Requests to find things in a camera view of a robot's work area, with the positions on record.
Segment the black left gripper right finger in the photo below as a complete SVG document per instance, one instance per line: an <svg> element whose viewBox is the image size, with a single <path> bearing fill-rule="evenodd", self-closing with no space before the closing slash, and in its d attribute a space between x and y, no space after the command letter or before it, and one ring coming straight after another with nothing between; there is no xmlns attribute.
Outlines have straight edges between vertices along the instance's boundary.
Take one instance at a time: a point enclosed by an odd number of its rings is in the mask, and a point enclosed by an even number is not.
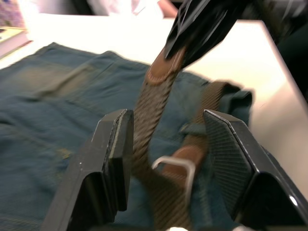
<svg viewBox="0 0 308 231"><path fill-rule="evenodd" d="M305 231L308 203L275 157L247 125L205 110L216 182L231 218L256 231Z"/></svg>

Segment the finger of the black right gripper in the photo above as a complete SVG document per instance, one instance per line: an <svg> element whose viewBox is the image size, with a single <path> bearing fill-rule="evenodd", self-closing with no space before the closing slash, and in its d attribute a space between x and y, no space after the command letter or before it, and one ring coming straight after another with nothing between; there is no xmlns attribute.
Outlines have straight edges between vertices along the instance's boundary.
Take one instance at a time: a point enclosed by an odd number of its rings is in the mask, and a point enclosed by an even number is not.
<svg viewBox="0 0 308 231"><path fill-rule="evenodd" d="M221 0L185 0L180 6L165 44L170 59L185 48L185 59L199 59L214 47L214 34L224 19Z"/></svg>
<svg viewBox="0 0 308 231"><path fill-rule="evenodd" d="M192 38L187 46L184 66L197 61L222 42L248 3L248 0L199 1L188 19Z"/></svg>

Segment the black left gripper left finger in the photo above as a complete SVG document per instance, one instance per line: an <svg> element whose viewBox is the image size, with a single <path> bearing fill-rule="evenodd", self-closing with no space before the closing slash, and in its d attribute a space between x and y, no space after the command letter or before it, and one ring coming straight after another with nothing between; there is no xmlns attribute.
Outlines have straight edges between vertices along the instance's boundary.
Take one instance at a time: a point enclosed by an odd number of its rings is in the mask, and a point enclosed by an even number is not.
<svg viewBox="0 0 308 231"><path fill-rule="evenodd" d="M48 213L44 231L91 231L114 222L128 204L134 115L106 114L69 162Z"/></svg>

